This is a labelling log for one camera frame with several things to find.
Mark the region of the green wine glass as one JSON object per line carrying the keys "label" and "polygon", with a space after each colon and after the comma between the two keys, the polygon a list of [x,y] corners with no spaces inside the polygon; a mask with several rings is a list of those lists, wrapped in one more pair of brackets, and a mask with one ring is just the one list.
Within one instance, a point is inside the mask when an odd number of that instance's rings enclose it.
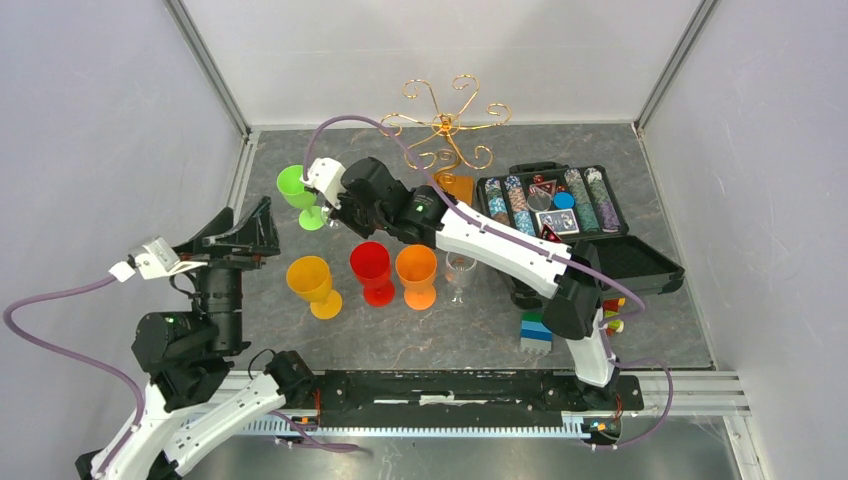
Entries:
{"label": "green wine glass", "polygon": [[288,166],[278,174],[276,186],[284,200],[300,211],[299,226],[306,231],[316,231],[324,226],[324,218],[316,205],[316,195],[307,191],[301,182],[302,175],[302,165]]}

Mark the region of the red wine glass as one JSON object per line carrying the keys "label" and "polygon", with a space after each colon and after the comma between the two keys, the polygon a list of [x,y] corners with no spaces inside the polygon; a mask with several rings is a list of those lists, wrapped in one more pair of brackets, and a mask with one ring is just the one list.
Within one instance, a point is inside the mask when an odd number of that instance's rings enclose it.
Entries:
{"label": "red wine glass", "polygon": [[363,287],[363,297],[372,307],[390,304],[395,296],[391,280],[391,258],[388,250],[377,242],[364,242],[349,257],[353,274]]}

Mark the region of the orange wine glass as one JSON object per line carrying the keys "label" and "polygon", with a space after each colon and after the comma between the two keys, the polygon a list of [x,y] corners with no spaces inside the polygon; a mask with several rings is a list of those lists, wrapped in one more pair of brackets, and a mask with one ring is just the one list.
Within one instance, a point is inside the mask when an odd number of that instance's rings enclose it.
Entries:
{"label": "orange wine glass", "polygon": [[410,308],[422,311],[435,303],[438,260],[433,250],[423,245],[407,246],[397,255],[395,269]]}

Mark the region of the yellow wine glass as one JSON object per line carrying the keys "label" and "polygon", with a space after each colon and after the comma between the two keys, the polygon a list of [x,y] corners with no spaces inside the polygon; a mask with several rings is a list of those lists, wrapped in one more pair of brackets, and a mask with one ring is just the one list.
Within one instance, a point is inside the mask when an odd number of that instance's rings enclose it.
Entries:
{"label": "yellow wine glass", "polygon": [[318,256],[304,256],[290,264],[286,271],[289,289],[309,303],[310,312],[320,320],[336,317],[343,300],[334,289],[327,262]]}

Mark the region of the clear wine glass front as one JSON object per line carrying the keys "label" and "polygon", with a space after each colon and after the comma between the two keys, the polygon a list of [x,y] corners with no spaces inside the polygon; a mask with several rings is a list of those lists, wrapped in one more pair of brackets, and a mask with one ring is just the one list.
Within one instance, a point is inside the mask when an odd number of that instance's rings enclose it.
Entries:
{"label": "clear wine glass front", "polygon": [[477,261],[463,254],[448,252],[445,256],[445,265],[445,278],[454,288],[451,302],[461,305],[464,303],[464,293],[474,279]]}

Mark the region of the clear wine glass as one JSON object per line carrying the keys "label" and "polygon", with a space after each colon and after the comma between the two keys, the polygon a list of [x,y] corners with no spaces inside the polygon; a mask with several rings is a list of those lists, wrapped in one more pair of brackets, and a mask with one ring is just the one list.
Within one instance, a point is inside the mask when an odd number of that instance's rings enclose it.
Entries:
{"label": "clear wine glass", "polygon": [[339,229],[342,227],[340,221],[335,217],[336,210],[330,206],[323,206],[321,208],[321,219],[323,225],[329,229]]}
{"label": "clear wine glass", "polygon": [[445,278],[454,288],[451,302],[461,305],[464,303],[464,293],[474,279],[477,261],[463,254],[448,252],[445,256],[445,265]]}

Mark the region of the clear wine glass back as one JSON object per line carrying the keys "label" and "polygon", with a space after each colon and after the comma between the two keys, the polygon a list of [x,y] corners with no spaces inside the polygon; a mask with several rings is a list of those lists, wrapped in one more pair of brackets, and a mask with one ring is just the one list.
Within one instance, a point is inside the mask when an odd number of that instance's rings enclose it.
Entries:
{"label": "clear wine glass back", "polygon": [[335,217],[336,210],[330,206],[323,206],[321,208],[321,219],[323,225],[329,229],[339,229],[342,227],[340,221]]}

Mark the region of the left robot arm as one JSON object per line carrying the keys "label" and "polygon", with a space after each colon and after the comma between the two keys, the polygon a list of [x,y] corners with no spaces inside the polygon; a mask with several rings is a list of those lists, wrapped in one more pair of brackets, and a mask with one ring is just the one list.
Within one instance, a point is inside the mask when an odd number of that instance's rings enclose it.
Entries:
{"label": "left robot arm", "polygon": [[275,354],[248,384],[187,424],[223,386],[243,338],[242,275],[280,254],[270,197],[241,218],[223,208],[198,233],[172,247],[156,236],[134,249],[128,267],[145,280],[186,276],[188,311],[145,314],[131,345],[149,381],[143,406],[125,433],[80,456],[83,479],[181,479],[214,448],[249,422],[285,405],[302,407],[316,377],[295,351]]}

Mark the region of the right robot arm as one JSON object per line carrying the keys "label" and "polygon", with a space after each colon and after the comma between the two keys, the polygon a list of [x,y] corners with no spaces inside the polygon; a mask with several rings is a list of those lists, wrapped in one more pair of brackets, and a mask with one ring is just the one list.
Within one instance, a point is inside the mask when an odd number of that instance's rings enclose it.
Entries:
{"label": "right robot arm", "polygon": [[565,244],[521,233],[430,185],[408,189],[373,157],[349,167],[323,159],[311,170],[328,175],[324,193],[336,218],[360,236],[381,230],[406,245],[470,257],[531,287],[548,301],[544,326],[566,341],[580,400],[602,408],[617,396],[614,357],[599,330],[601,285],[589,272],[595,248],[573,254]]}

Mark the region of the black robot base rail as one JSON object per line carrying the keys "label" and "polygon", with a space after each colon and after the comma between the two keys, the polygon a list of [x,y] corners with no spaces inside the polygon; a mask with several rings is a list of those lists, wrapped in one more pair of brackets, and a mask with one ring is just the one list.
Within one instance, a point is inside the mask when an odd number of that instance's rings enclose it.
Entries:
{"label": "black robot base rail", "polygon": [[322,427],[554,427],[563,413],[645,407],[639,380],[615,374],[592,387],[562,370],[327,370],[288,395]]}

